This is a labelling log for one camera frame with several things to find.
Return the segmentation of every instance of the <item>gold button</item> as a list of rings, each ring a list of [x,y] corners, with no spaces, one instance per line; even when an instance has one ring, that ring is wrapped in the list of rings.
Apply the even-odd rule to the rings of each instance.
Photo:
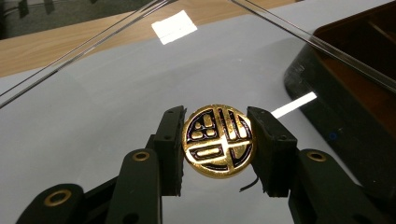
[[[250,121],[227,105],[207,105],[192,113],[182,137],[187,161],[199,173],[214,178],[241,172],[255,151]]]

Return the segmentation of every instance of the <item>dark floor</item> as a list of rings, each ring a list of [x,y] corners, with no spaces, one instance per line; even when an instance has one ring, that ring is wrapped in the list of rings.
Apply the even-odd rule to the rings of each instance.
[[[137,10],[149,1],[0,0],[0,11],[2,12],[0,39],[28,35]]]

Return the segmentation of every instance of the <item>white light strip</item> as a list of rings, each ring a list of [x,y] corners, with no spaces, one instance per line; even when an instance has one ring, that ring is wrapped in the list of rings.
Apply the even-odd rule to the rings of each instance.
[[[313,100],[315,100],[317,96],[311,91],[307,95],[304,95],[297,100],[294,100],[276,110],[274,110],[271,114],[276,118],[279,119],[280,117],[284,116],[285,114],[289,113],[297,109],[298,107],[305,105]]]
[[[197,27],[184,10],[163,21],[152,23],[151,27],[163,45],[197,30]]]

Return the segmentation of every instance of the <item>round gold medallion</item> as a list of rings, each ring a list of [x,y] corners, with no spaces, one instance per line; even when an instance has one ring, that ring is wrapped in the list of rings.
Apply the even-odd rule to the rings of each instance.
[[[203,175],[225,178],[236,175],[254,155],[250,121],[227,105],[207,105],[186,121],[182,146],[192,167]]]

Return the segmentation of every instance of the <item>wooden floor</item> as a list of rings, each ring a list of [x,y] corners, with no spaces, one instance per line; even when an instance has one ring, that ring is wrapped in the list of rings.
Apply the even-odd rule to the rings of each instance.
[[[295,0],[256,0],[264,8],[280,7]],[[142,22],[137,23],[134,33],[113,37],[100,49],[140,41],[155,36],[151,24],[185,10],[196,25],[221,21],[247,13],[229,0],[179,0],[162,8]],[[129,13],[87,21],[32,35],[23,35],[0,41],[0,77],[43,67],[65,55],[71,49],[104,31]]]

